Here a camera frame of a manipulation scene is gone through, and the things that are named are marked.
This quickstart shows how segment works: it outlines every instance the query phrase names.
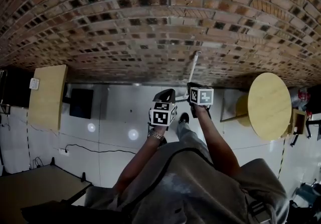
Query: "sleeve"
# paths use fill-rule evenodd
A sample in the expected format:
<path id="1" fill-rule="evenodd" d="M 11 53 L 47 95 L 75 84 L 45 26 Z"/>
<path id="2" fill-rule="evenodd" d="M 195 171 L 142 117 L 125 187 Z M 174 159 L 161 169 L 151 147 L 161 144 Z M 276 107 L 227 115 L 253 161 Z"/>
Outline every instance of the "sleeve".
<path id="1" fill-rule="evenodd" d="M 286 192 L 263 159 L 243 165 L 233 179 L 255 200 L 261 200 L 275 212 L 277 223 L 285 223 L 289 200 Z"/>
<path id="2" fill-rule="evenodd" d="M 114 188 L 105 188 L 99 186 L 91 186 L 86 190 L 84 206 L 92 209 L 108 209 L 108 207 L 116 201 L 117 191 Z"/>

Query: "watch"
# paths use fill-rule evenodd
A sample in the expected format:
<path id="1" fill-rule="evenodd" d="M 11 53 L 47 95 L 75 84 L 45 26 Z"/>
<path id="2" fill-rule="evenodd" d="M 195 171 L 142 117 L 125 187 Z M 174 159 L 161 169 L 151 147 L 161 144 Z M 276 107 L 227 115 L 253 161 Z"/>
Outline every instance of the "watch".
<path id="1" fill-rule="evenodd" d="M 154 129 L 151 129 L 148 133 L 148 137 L 154 137 L 158 140 L 163 140 L 164 136 L 158 132 L 156 132 Z"/>

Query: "gray pants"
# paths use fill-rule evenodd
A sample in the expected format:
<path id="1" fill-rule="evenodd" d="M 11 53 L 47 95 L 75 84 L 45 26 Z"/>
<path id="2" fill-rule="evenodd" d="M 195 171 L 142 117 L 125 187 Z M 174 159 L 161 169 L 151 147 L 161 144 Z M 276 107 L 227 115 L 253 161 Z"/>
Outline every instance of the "gray pants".
<path id="1" fill-rule="evenodd" d="M 212 162 L 206 144 L 204 144 L 204 142 L 198 138 L 196 133 L 190 129 L 187 123 L 181 122 L 178 124 L 176 134 L 181 143 L 184 143 L 187 147 L 194 147 L 198 149 L 210 162 Z"/>
<path id="2" fill-rule="evenodd" d="M 316 195 L 316 193 L 314 192 L 314 189 L 307 184 L 304 184 L 301 187 L 299 187 L 296 190 L 295 194 L 299 195 L 302 199 L 307 201 L 310 205 L 313 205 L 314 201 L 318 197 L 318 195 Z"/>

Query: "pipe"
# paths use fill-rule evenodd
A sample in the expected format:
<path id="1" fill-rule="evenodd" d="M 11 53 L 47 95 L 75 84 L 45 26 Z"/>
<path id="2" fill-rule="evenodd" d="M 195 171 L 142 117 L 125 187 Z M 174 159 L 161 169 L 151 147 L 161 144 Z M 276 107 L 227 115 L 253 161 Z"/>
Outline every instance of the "pipe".
<path id="1" fill-rule="evenodd" d="M 199 57 L 199 55 L 201 54 L 202 52 L 201 51 L 196 51 L 195 55 L 194 55 L 194 60 L 193 60 L 193 65 L 192 65 L 192 70 L 191 70 L 191 73 L 190 73 L 190 77 L 189 77 L 189 82 L 192 81 L 192 77 L 193 77 L 193 73 L 194 73 L 194 69 L 195 69 L 195 66 L 196 66 L 196 63 L 197 63 L 197 59 Z M 187 89 L 186 89 L 186 93 L 183 95 L 183 98 L 186 98 L 187 97 Z"/>

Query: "floor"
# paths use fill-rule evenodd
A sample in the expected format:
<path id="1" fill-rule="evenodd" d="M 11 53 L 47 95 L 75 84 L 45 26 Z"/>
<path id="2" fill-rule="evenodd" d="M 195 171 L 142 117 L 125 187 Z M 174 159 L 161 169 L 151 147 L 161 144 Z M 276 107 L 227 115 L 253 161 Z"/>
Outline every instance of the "floor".
<path id="1" fill-rule="evenodd" d="M 125 150 L 137 152 L 147 135 L 148 110 L 153 97 L 168 89 L 159 86 L 128 85 L 68 85 L 68 93 L 73 88 L 94 90 L 92 118 L 90 120 L 69 116 L 69 105 L 63 104 L 61 129 L 59 132 L 43 130 L 27 124 L 27 110 L 12 107 L 9 116 L 2 115 L 0 125 L 0 145 L 6 170 L 16 173 L 34 168 L 33 160 L 39 157 L 43 164 L 49 164 L 55 157 L 56 165 L 81 176 L 96 186 L 112 187 L 133 154 L 126 152 L 95 153 L 76 146 L 69 146 L 69 156 L 59 153 L 59 148 L 77 144 L 94 151 Z M 176 96 L 183 95 L 184 88 L 174 88 Z M 215 89 L 214 105 L 211 107 L 212 120 L 220 134 L 233 149 L 240 165 L 253 159 L 263 158 L 278 176 L 282 159 L 283 141 L 263 141 L 251 127 L 244 127 L 237 121 L 220 123 L 222 102 L 223 118 L 233 116 L 236 100 L 243 92 L 232 89 Z M 178 116 L 166 132 L 168 142 L 178 141 L 175 129 L 183 112 L 190 113 L 187 102 L 178 103 Z M 190 127 L 204 140 L 197 119 L 190 114 Z M 88 131 L 88 124 L 95 131 Z M 129 131 L 136 130 L 138 138 L 131 140 Z M 289 197 L 301 182 L 318 179 L 321 166 L 321 142 L 316 141 L 317 127 L 311 127 L 312 138 L 302 135 L 294 147 L 291 138 L 285 140 L 284 160 L 279 180 Z"/>

